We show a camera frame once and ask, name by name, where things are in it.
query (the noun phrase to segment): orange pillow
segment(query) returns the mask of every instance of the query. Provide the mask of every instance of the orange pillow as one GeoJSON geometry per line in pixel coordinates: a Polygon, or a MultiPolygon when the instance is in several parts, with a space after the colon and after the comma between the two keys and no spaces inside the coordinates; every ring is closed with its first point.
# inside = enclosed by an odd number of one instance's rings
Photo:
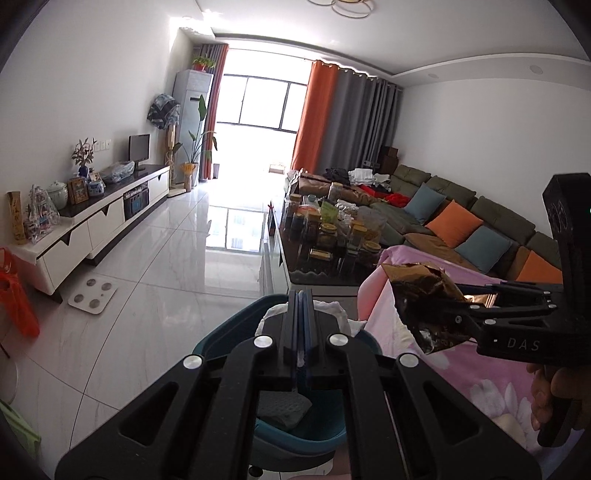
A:
{"type": "Polygon", "coordinates": [[[484,223],[473,213],[468,212],[455,200],[445,207],[435,220],[425,226],[437,235],[449,248],[456,248],[484,223]]]}
{"type": "Polygon", "coordinates": [[[536,283],[562,283],[562,272],[549,264],[541,256],[531,251],[517,281],[532,281],[536,283]]]}

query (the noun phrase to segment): blue pillow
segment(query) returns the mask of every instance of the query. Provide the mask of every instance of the blue pillow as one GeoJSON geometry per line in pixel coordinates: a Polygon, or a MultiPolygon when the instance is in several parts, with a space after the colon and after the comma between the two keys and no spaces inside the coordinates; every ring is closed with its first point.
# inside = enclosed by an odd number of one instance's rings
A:
{"type": "Polygon", "coordinates": [[[443,203],[443,200],[445,200],[445,195],[437,193],[423,183],[403,210],[415,217],[421,225],[424,225],[443,203]]]}
{"type": "Polygon", "coordinates": [[[511,240],[483,225],[458,245],[456,252],[481,272],[488,273],[510,246],[511,240]]]}

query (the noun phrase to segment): computer monitor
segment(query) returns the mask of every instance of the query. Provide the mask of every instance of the computer monitor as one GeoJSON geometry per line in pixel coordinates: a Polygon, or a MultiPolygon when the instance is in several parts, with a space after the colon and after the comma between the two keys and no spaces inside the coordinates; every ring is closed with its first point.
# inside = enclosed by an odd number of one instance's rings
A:
{"type": "Polygon", "coordinates": [[[150,157],[150,135],[132,135],[129,138],[129,160],[135,162],[135,170],[144,170],[139,162],[150,157]]]}

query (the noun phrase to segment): potted plant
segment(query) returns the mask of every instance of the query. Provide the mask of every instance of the potted plant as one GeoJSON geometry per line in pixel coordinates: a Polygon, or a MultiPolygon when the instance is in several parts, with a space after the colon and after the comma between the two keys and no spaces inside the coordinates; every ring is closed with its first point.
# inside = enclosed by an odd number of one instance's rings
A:
{"type": "Polygon", "coordinates": [[[207,57],[195,57],[193,60],[193,68],[200,72],[205,72],[206,69],[214,68],[216,63],[207,57]]]}
{"type": "MultiPolygon", "coordinates": [[[[203,98],[203,95],[201,95],[199,97],[199,130],[198,131],[201,131],[201,127],[205,121],[206,116],[207,116],[207,106],[205,105],[205,98],[203,98]]],[[[173,156],[180,150],[181,147],[183,147],[185,155],[187,156],[188,161],[183,163],[180,167],[184,176],[185,176],[184,188],[187,192],[190,192],[191,189],[193,188],[192,176],[193,176],[193,173],[195,172],[195,169],[197,168],[197,162],[199,160],[199,156],[201,155],[201,149],[203,147],[203,140],[206,135],[214,134],[214,133],[215,132],[213,130],[208,130],[206,132],[203,132],[202,134],[195,135],[194,133],[189,131],[189,135],[191,136],[191,140],[193,141],[190,154],[181,142],[178,142],[173,147],[173,156]]],[[[212,136],[212,141],[213,141],[213,148],[215,148],[217,150],[216,137],[212,136]]],[[[205,152],[205,158],[208,160],[211,160],[212,151],[211,150],[204,150],[204,152],[205,152]]]]}
{"type": "Polygon", "coordinates": [[[72,160],[76,162],[76,165],[79,165],[80,168],[78,169],[78,175],[83,178],[88,177],[88,167],[86,164],[92,163],[92,160],[95,157],[95,143],[96,140],[93,138],[92,143],[88,143],[88,138],[84,140],[78,140],[78,144],[74,148],[74,153],[72,154],[72,160]]]}

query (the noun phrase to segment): flower vase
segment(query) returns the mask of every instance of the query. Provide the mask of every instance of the flower vase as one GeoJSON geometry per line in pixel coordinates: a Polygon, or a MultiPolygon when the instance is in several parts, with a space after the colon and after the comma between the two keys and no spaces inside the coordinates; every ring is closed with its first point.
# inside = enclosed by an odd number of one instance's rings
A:
{"type": "Polygon", "coordinates": [[[196,168],[196,163],[183,163],[181,165],[181,171],[184,174],[184,189],[187,192],[190,192],[193,189],[193,181],[191,179],[191,176],[193,175],[193,172],[196,168]]]}
{"type": "Polygon", "coordinates": [[[78,176],[79,177],[83,177],[85,179],[88,178],[88,167],[86,165],[82,165],[79,169],[78,169],[78,176]]]}

